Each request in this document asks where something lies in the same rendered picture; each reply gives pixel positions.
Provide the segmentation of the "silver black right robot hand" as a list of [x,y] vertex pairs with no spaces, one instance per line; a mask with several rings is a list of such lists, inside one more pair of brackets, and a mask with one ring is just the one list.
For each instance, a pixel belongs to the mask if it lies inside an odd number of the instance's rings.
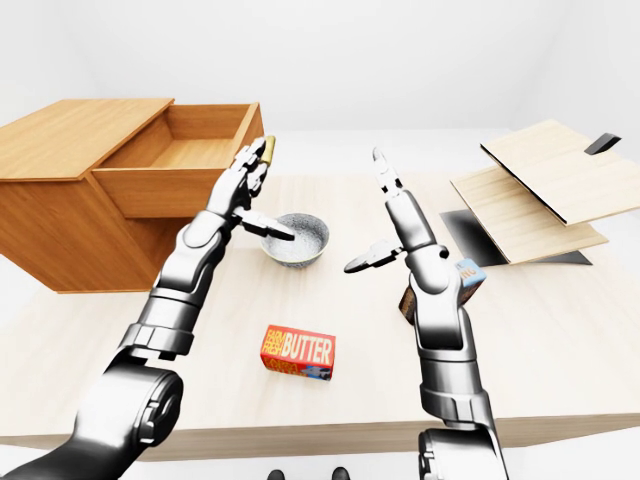
[[367,252],[351,260],[345,267],[347,274],[370,267],[378,268],[395,260],[402,252],[411,253],[436,243],[435,235],[413,194],[406,189],[383,153],[372,151],[375,176],[385,194],[385,207],[394,225],[399,242],[379,241]]

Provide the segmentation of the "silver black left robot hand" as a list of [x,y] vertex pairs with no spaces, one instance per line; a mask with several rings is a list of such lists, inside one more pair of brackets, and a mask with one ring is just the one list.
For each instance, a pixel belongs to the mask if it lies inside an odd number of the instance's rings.
[[241,224],[246,231],[262,237],[293,240],[291,229],[251,209],[252,199],[259,195],[270,167],[261,161],[264,146],[264,137],[259,137],[238,151],[231,166],[216,181],[206,209],[225,218],[232,228]]

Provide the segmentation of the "open wooden drawer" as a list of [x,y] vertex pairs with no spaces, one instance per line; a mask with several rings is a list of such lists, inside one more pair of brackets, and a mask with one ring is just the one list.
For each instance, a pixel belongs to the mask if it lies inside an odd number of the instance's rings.
[[127,218],[191,217],[238,150],[263,133],[258,103],[170,105],[93,175]]

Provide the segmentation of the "wooden cabinet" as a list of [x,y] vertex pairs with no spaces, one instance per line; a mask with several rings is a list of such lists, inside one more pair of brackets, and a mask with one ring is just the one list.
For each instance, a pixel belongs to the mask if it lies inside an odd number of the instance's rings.
[[93,171],[170,105],[68,99],[0,127],[0,254],[57,292],[149,289],[196,213],[127,218]]

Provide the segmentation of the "blue brown printed box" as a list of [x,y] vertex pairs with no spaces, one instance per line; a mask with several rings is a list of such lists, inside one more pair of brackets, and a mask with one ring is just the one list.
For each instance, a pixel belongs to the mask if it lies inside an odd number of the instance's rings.
[[[471,258],[464,258],[458,261],[455,266],[461,278],[459,301],[464,305],[486,280],[487,275]],[[408,323],[414,325],[416,294],[410,286],[405,289],[398,308]]]

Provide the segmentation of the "grey speckled bowl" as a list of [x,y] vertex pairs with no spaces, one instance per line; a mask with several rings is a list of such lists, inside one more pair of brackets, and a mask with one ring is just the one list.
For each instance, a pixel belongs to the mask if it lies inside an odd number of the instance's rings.
[[289,213],[277,221],[291,229],[293,240],[263,238],[263,251],[276,263],[292,268],[303,268],[314,263],[327,247],[330,232],[320,218],[306,213]]

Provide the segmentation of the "large pale wooden board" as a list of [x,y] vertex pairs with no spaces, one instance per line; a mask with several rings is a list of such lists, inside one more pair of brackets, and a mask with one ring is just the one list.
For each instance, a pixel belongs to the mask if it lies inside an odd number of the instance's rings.
[[640,208],[640,165],[613,148],[586,154],[593,142],[546,120],[482,148],[562,222],[574,225]]

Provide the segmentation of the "red orange butter box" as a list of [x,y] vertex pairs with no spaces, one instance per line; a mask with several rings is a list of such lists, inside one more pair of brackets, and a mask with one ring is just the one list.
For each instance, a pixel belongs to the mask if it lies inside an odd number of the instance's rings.
[[336,337],[333,335],[269,325],[260,357],[268,370],[330,381],[335,351]]

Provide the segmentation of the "small black strip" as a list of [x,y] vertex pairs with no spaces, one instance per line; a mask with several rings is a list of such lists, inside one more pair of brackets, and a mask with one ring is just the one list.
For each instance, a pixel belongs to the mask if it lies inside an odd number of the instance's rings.
[[604,133],[593,143],[591,143],[584,152],[588,155],[597,155],[613,148],[621,138],[612,133]]

